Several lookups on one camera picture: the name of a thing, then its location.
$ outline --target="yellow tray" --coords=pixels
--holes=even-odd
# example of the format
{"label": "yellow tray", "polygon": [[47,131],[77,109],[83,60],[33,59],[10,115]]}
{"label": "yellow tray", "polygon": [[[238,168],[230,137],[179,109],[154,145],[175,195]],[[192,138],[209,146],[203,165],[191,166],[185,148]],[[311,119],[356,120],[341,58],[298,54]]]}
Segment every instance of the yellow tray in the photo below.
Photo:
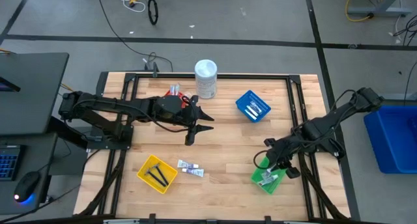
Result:
{"label": "yellow tray", "polygon": [[[163,187],[158,181],[156,181],[151,175],[146,175],[146,171],[151,168],[152,166],[159,163],[159,169],[161,170],[162,174],[165,176],[167,181],[169,182],[168,186]],[[160,174],[158,173],[158,170],[152,169],[152,174],[157,176],[161,181],[164,181]],[[145,161],[145,163],[142,165],[142,168],[137,172],[136,176],[140,179],[142,179],[144,182],[146,182],[148,185],[153,187],[156,191],[159,191],[162,194],[165,194],[165,192],[168,190],[172,182],[174,181],[174,178],[177,176],[178,171],[171,166],[169,166],[167,163],[163,162],[161,159],[157,158],[154,155],[150,155],[148,159]]]}

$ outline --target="green container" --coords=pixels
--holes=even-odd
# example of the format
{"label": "green container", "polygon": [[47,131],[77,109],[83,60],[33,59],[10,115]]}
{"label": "green container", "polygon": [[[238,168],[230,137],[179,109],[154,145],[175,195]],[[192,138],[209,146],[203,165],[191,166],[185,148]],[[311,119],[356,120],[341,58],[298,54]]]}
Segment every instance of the green container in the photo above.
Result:
{"label": "green container", "polygon": [[[269,160],[268,160],[268,158],[265,157],[262,160],[262,162],[259,164],[259,166],[260,167],[267,167],[268,164],[269,164]],[[260,188],[262,188],[264,191],[266,191],[269,195],[272,195],[273,192],[275,191],[275,189],[281,183],[282,178],[286,175],[285,171],[286,171],[286,169],[277,169],[277,170],[273,171],[271,173],[271,176],[272,175],[278,175],[278,178],[275,181],[273,181],[269,184],[261,186],[261,185],[258,184],[258,182],[263,180],[262,173],[264,173],[265,170],[256,168],[255,172],[253,172],[253,174],[252,174],[251,180],[252,180],[252,182],[255,182],[255,184],[258,185]]]}

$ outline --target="black floor stripe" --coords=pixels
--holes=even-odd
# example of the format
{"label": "black floor stripe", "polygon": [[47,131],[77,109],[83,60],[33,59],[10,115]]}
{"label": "black floor stripe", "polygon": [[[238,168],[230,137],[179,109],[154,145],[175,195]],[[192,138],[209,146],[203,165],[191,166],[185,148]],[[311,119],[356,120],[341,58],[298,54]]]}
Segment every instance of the black floor stripe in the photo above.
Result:
{"label": "black floor stripe", "polygon": [[[334,98],[334,93],[333,93],[333,88],[332,88],[332,82],[330,80],[330,75],[328,73],[326,58],[324,56],[324,50],[323,50],[324,44],[321,43],[319,27],[317,25],[317,20],[315,18],[315,13],[314,13],[314,8],[313,8],[313,2],[311,0],[306,0],[306,3],[307,3],[307,8],[308,8],[308,15],[310,18],[311,28],[313,29],[313,35],[314,35],[315,43],[317,46],[317,54],[319,56],[321,74],[322,74],[323,81],[324,81],[324,89],[326,91],[327,101],[328,101],[329,106],[332,106],[335,102],[335,98]],[[343,44],[333,44],[332,46],[329,46],[328,48],[337,48],[337,46],[340,46],[341,48],[342,45]],[[336,140],[344,144],[343,133],[340,128],[336,130],[335,135],[336,135]],[[346,190],[346,196],[347,196],[347,200],[349,204],[351,217],[354,220],[360,220],[358,202],[356,200],[356,195],[355,195],[353,185],[352,185],[351,169],[349,167],[347,155],[340,161],[340,165],[341,165],[341,170],[342,170],[341,175],[343,177],[343,183],[348,184],[347,186],[345,186],[345,190]]]}
{"label": "black floor stripe", "polygon": [[[65,41],[65,42],[120,42],[115,37],[103,36],[45,36],[45,35],[5,35],[8,40],[30,41]],[[254,45],[254,46],[284,46],[295,48],[316,48],[314,42],[287,42],[269,40],[230,40],[230,39],[189,39],[189,38],[122,38],[131,43],[157,43],[157,44],[214,44],[214,45]],[[322,43],[322,48],[352,49],[350,44]],[[381,51],[417,51],[417,46],[391,46],[359,44],[354,49],[381,50]]]}
{"label": "black floor stripe", "polygon": [[3,32],[0,35],[0,45],[3,43],[5,37],[7,36],[8,32],[12,28],[14,22],[18,19],[18,16],[19,16],[20,12],[23,10],[23,8],[24,8],[25,4],[27,3],[27,1],[28,0],[21,0],[20,1],[17,9],[14,11],[12,17],[7,22],[7,25],[6,25],[5,29],[3,29]]}
{"label": "black floor stripe", "polygon": [[[43,35],[7,35],[11,40],[42,40],[42,41],[71,41],[71,42],[120,42],[115,37],[96,36],[43,36]],[[229,39],[189,39],[189,38],[122,38],[132,43],[161,43],[161,44],[218,44],[218,45],[257,45],[285,46],[298,48],[315,48],[313,42],[285,42],[269,40],[229,40]]]}

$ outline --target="concrete floor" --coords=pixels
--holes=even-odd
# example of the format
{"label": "concrete floor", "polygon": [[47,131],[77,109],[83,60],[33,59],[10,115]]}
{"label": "concrete floor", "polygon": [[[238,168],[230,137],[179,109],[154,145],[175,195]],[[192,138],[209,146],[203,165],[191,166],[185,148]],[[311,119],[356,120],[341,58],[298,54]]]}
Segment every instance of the concrete floor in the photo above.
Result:
{"label": "concrete floor", "polygon": [[[0,31],[6,27],[20,1],[0,0]],[[124,37],[273,40],[313,45],[315,41],[306,0],[157,0],[160,18],[156,26],[149,23],[146,12],[130,12],[119,0],[102,1],[114,29]],[[388,34],[392,32],[396,18],[374,18],[364,23],[352,23],[343,14],[345,0],[312,2],[323,43],[397,45],[396,38]],[[417,12],[415,2],[403,0],[403,5]],[[352,0],[352,5],[369,4],[367,0]],[[398,27],[402,29],[413,15],[401,18]],[[98,0],[28,0],[8,34],[114,37]],[[63,83],[86,92],[95,91],[96,80],[102,71],[143,68],[143,57],[118,42],[5,39],[0,45],[16,53],[68,52],[70,60]],[[154,42],[129,45],[138,51],[155,51],[170,59],[175,72],[191,72],[196,61],[212,59],[217,63],[219,72],[318,74],[327,103],[317,50],[311,46]],[[387,98],[401,98],[408,72],[417,58],[415,54],[415,51],[324,50],[336,97],[345,89],[366,86]],[[169,70],[167,63],[157,62],[160,70]],[[411,81],[409,93],[416,91],[417,83]],[[54,109],[55,116],[59,102]],[[363,115],[356,115],[342,124],[352,174],[352,183],[347,186],[353,187],[356,194],[360,219],[412,223],[417,217],[413,209],[417,199],[414,191],[417,176],[385,175],[379,171],[362,119]],[[84,159],[83,156],[72,158],[78,164]],[[54,177],[50,195],[62,194],[76,186],[80,179],[80,174]],[[68,217],[72,214],[76,193],[73,191],[54,205],[19,220]]]}

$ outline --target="blue bin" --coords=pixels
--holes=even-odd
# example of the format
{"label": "blue bin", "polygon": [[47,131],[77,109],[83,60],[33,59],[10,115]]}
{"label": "blue bin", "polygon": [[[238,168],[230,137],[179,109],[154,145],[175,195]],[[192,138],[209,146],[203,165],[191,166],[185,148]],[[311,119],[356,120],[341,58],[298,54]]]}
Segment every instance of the blue bin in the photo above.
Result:
{"label": "blue bin", "polygon": [[[256,120],[254,120],[249,114],[247,114],[247,112],[245,111],[245,109],[247,109],[247,105],[250,105],[250,102],[254,101],[259,109],[262,110],[262,113],[259,114],[259,116],[257,116]],[[266,104],[262,99],[260,99],[260,97],[258,97],[255,93],[253,93],[253,91],[249,90],[247,91],[244,95],[242,95],[242,97],[240,97],[237,101],[236,101],[236,105],[237,108],[243,113],[245,114],[252,122],[259,122],[263,117],[265,117],[265,115],[271,111],[271,107],[268,106],[268,104]]]}
{"label": "blue bin", "polygon": [[364,117],[381,172],[417,173],[416,117],[414,106],[382,106]]}

